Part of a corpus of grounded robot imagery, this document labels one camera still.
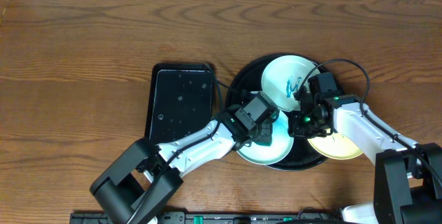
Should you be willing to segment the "yellow plate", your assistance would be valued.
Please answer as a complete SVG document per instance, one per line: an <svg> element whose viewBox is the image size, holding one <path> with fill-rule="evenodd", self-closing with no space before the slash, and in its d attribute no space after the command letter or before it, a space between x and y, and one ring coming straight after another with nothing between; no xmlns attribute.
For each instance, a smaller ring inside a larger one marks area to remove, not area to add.
<svg viewBox="0 0 442 224"><path fill-rule="evenodd" d="M339 133L310 138L308 142L318 153L335 160L349 160L363 153L349 138Z"/></svg>

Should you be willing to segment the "white plate with blue splat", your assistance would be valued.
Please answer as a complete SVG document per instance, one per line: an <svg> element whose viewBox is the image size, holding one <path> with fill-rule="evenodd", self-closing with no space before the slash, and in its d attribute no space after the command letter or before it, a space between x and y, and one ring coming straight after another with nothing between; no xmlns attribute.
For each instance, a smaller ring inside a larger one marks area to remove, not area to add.
<svg viewBox="0 0 442 224"><path fill-rule="evenodd" d="M237 153L257 165L271 165L281 161L291 150L294 139L288 134L288 117L282 112L271 124L270 142L251 141Z"/></svg>

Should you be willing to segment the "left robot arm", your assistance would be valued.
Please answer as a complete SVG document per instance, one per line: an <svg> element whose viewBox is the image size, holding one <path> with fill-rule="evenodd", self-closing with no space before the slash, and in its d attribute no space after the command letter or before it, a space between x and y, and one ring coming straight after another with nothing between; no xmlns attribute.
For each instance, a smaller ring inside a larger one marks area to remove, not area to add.
<svg viewBox="0 0 442 224"><path fill-rule="evenodd" d="M172 142L135 141L90 186L113 223L149 223L201 165L242 148L275 122L241 109L217 114L201 130Z"/></svg>

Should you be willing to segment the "green yellow sponge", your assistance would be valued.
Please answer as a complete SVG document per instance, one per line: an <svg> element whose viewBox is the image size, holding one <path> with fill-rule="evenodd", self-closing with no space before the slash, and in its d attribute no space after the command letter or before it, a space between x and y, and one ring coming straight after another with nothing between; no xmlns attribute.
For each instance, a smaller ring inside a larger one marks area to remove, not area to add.
<svg viewBox="0 0 442 224"><path fill-rule="evenodd" d="M261 146L270 146L272 143L273 123L278 119L279 112L272 113L262 124L257 126L253 141Z"/></svg>

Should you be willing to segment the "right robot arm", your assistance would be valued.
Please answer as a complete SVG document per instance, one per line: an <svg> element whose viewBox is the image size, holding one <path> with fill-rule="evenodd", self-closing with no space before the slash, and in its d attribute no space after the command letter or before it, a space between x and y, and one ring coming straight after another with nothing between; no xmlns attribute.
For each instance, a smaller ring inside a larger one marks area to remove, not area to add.
<svg viewBox="0 0 442 224"><path fill-rule="evenodd" d="M441 222L441 147L419 144L374 115L354 95L322 99L289 117L289 135L349 138L374 164L372 209L378 223Z"/></svg>

